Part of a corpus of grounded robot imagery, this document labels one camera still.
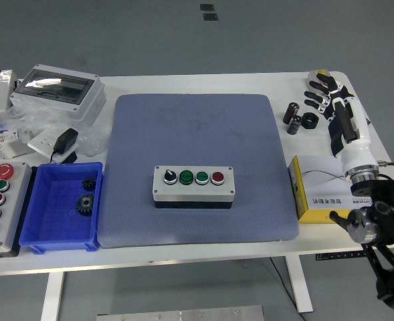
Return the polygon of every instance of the bevel gear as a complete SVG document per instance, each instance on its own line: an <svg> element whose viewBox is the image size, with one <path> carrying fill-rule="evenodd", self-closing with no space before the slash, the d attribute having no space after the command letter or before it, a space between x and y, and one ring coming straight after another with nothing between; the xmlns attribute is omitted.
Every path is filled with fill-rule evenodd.
<svg viewBox="0 0 394 321"><path fill-rule="evenodd" d="M76 209L83 216L91 216L92 214L92 205L94 203L94 196L91 194L87 194L81 196L76 201Z"/></svg>
<svg viewBox="0 0 394 321"><path fill-rule="evenodd" d="M93 191L96 189L96 181L92 177L87 177L82 181L82 186L86 191Z"/></svg>

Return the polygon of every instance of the table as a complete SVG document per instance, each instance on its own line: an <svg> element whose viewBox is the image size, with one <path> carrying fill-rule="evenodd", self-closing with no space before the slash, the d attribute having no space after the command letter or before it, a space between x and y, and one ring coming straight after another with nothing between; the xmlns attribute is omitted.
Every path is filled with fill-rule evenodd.
<svg viewBox="0 0 394 321"><path fill-rule="evenodd" d="M346 75L331 74L355 93ZM314 111L304 105L307 72L277 74L220 74L102 77L106 85L106 104L94 125L112 126L115 101L126 94L263 94L270 99L282 142L285 166L297 154L330 155L327 122L321 117L316 130L301 130L297 135L286 133L283 115L290 102L300 105L300 114ZM390 161L373 126L369 127L371 151L377 160ZM14 161L25 161L31 166L47 163L40 154L19 156ZM77 163L100 161L105 163L106 152L95 157L78 155ZM394 169L383 173L394 178ZM156 247L128 247L52 251L34 255L30 248L21 248L13 258L0 259L0 276L11 274L50 273L42 320L56 320L60 303L64 272L126 268L132 266L220 261L257 257L285 256L300 312L312 311L308 290L302 273L299 255L361 249L338 225L300 225L300 234L291 241L266 243L233 243L203 245L164 245Z"/></svg>

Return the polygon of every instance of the yellow box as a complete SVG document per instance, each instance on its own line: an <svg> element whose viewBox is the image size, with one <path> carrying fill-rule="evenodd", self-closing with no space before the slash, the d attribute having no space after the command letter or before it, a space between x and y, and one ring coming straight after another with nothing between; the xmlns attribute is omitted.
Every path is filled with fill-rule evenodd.
<svg viewBox="0 0 394 321"><path fill-rule="evenodd" d="M331 211L347 217L351 209L370 206L370 197L355 197L333 156L295 156L289 165L299 223L331 224Z"/></svg>

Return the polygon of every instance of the table leg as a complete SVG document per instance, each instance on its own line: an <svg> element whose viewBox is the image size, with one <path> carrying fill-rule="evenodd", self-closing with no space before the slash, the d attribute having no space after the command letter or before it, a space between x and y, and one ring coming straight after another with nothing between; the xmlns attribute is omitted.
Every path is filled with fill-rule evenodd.
<svg viewBox="0 0 394 321"><path fill-rule="evenodd" d="M48 276L41 321L57 321L62 297L64 272L52 272Z"/></svg>
<svg viewBox="0 0 394 321"><path fill-rule="evenodd" d="M310 294L306 286L299 255L286 255L286 263L288 265L290 281L292 283L298 312L312 312Z"/></svg>

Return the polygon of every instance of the green button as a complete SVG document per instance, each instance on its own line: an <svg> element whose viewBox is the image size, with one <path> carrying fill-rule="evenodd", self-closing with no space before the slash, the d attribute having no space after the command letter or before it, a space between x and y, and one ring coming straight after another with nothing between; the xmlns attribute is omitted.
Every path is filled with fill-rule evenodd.
<svg viewBox="0 0 394 321"><path fill-rule="evenodd" d="M8 190L8 188L9 188L9 183L6 180L1 179L0 180L0 192L5 192Z"/></svg>
<svg viewBox="0 0 394 321"><path fill-rule="evenodd" d="M205 185L209 182L209 175L206 172L198 172L195 181L199 185Z"/></svg>
<svg viewBox="0 0 394 321"><path fill-rule="evenodd" d="M179 175L179 180L184 185L189 185L194 180L194 175L191 171L182 171Z"/></svg>

